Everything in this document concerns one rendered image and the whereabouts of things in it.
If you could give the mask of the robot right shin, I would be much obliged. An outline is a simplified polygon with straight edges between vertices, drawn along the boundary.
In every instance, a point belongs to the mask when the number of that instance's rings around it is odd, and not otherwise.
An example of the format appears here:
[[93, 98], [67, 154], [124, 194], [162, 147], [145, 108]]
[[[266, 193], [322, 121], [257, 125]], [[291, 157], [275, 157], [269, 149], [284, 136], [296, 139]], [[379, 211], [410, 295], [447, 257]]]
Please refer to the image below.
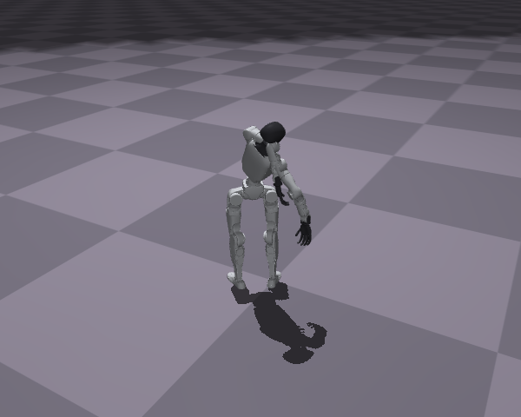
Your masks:
[[279, 251], [278, 234], [276, 231], [273, 232], [272, 241], [273, 241], [273, 244], [266, 244], [266, 255], [267, 255], [267, 262], [268, 262], [268, 266], [269, 266], [270, 279], [272, 278], [272, 276], [275, 279], [276, 278], [276, 262], [278, 259], [278, 251]]

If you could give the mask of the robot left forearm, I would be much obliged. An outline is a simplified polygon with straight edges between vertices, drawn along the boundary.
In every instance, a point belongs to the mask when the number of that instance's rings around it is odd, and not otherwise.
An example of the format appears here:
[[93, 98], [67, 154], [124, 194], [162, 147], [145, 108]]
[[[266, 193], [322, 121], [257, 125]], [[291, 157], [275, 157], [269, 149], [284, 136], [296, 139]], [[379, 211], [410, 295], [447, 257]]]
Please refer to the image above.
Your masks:
[[278, 176], [278, 173], [276, 172], [276, 170], [274, 168], [275, 168], [275, 164], [280, 161], [280, 155], [274, 153], [274, 149], [273, 149], [272, 145], [269, 143], [266, 146], [266, 151], [267, 151], [267, 155], [268, 155], [268, 158], [270, 161], [271, 172], [273, 174], [273, 181], [275, 183], [274, 178], [276, 176]]

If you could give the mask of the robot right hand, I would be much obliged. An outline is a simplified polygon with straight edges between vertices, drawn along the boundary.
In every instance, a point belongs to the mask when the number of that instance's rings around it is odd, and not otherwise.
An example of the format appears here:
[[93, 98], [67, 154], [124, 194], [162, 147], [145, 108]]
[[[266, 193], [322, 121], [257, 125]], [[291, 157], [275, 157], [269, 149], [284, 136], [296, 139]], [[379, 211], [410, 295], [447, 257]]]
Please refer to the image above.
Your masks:
[[[311, 231], [311, 228], [309, 226], [309, 224], [311, 223], [310, 215], [307, 217], [307, 222], [300, 221], [300, 223], [301, 223], [300, 229], [298, 230], [298, 232], [296, 233], [295, 236], [297, 236], [299, 234], [299, 232], [301, 232], [300, 240], [297, 243], [300, 243], [302, 241], [302, 238], [303, 238], [301, 246], [304, 244], [305, 241], [306, 242], [305, 242], [305, 244], [303, 246], [306, 246], [306, 245], [309, 245], [311, 240], [312, 240], [312, 236], [311, 236], [312, 231]], [[308, 240], [308, 238], [309, 238], [309, 240]]]

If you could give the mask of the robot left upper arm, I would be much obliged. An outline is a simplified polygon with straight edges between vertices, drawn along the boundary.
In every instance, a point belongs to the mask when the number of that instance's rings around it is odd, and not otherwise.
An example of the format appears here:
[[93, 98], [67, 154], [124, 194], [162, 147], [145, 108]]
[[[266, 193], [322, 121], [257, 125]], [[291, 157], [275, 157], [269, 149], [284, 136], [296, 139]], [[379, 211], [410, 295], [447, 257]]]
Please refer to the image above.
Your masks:
[[[253, 138], [256, 142], [261, 143], [264, 139], [261, 137], [260, 131], [256, 126], [251, 126], [243, 131], [243, 136], [248, 142], [251, 138]], [[268, 142], [267, 142], [268, 143]], [[277, 142], [269, 143], [272, 145], [274, 149], [274, 153], [280, 150], [280, 144]]]

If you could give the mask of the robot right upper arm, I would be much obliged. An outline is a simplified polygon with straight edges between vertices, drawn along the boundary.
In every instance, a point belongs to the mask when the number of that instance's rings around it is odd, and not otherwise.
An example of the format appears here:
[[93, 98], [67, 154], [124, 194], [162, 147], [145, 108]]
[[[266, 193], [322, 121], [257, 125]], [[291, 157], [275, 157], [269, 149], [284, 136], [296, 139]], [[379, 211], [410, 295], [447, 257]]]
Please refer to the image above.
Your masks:
[[274, 169], [278, 173], [279, 178], [289, 189], [287, 193], [291, 200], [296, 200], [302, 196], [300, 189], [295, 184], [294, 178], [287, 169], [287, 162], [284, 159], [280, 159], [280, 161], [275, 164]]

